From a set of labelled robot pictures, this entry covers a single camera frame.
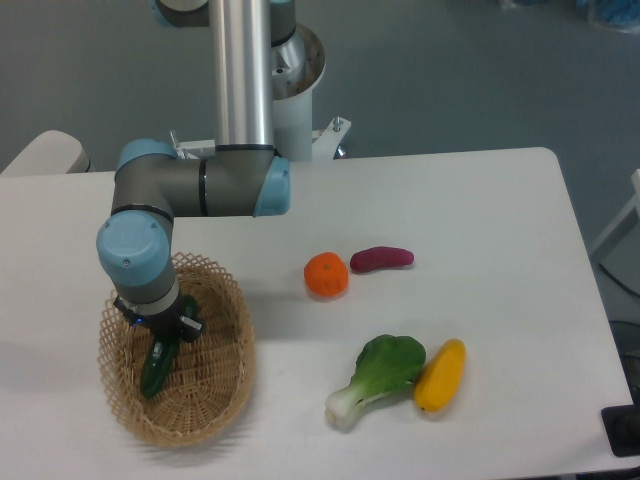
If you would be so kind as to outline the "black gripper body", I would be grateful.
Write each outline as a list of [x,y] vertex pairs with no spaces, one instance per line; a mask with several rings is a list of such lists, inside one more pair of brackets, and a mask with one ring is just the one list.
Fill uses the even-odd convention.
[[149,330],[154,336],[172,335],[178,339],[182,336],[183,326],[180,320],[183,301],[178,294],[172,303],[157,313],[145,313],[140,309],[149,305],[128,305],[121,296],[113,301],[113,306],[122,315],[126,324]]

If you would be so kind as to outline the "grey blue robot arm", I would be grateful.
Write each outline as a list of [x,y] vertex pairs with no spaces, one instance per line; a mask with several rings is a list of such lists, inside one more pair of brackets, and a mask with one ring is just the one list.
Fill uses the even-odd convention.
[[215,151],[182,158],[149,139],[127,144],[114,175],[110,217],[96,248],[115,307],[155,336],[197,340],[204,326],[184,311],[171,258],[177,217],[272,216],[290,206],[289,162],[275,147],[271,4],[210,1]]

